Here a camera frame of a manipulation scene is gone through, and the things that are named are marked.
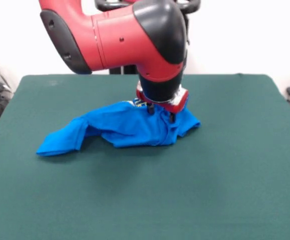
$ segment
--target blue cloth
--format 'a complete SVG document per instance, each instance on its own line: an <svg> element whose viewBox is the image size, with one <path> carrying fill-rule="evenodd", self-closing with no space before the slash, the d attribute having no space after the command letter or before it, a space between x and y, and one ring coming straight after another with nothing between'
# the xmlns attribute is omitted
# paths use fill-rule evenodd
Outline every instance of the blue cloth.
<svg viewBox="0 0 290 240"><path fill-rule="evenodd" d="M63 129L49 134L39 147L40 156L53 156L80 150L85 137L101 136L116 148L171 145L191 128L200 126L185 107L170 123L169 113L155 105L149 115L146 103L137 98L99 108L73 119Z"/></svg>

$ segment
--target green table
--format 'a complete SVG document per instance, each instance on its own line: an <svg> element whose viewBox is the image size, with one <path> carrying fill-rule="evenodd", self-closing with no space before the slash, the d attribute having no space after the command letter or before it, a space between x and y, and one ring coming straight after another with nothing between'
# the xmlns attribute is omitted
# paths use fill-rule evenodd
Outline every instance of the green table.
<svg viewBox="0 0 290 240"><path fill-rule="evenodd" d="M135 76L25 77L0 120L0 240L290 240L290 108L261 75L186 75L202 122L173 146L35 155L135 96Z"/></svg>

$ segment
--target white wall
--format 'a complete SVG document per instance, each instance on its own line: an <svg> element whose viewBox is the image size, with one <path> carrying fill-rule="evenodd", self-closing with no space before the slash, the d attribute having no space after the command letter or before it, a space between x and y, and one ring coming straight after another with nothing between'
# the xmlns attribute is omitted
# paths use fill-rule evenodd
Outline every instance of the white wall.
<svg viewBox="0 0 290 240"><path fill-rule="evenodd" d="M14 87L24 75L71 73L39 13L38 0L0 0L0 66ZM202 0L189 37L188 74L263 73L281 92L290 86L290 0Z"/></svg>

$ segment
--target green tablecloth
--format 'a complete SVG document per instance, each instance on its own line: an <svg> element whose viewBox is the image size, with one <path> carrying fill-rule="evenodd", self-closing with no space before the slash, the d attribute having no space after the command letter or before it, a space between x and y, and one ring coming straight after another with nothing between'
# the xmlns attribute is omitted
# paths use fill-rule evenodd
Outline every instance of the green tablecloth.
<svg viewBox="0 0 290 240"><path fill-rule="evenodd" d="M25 77L0 120L0 240L290 240L290 108L261 75L186 75L173 146L42 158L45 136L135 96L135 76Z"/></svg>

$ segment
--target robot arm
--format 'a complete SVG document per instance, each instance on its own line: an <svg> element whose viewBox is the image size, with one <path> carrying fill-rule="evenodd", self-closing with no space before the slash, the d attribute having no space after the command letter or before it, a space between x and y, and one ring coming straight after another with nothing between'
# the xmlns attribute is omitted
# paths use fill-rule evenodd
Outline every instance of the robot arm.
<svg viewBox="0 0 290 240"><path fill-rule="evenodd" d="M40 0L40 5L44 26L73 72L91 74L136 65L141 85L138 90L147 102L175 99L187 40L183 15L176 3L141 0L93 16L83 14L81 0ZM182 105L170 110L182 110L187 95L181 99Z"/></svg>

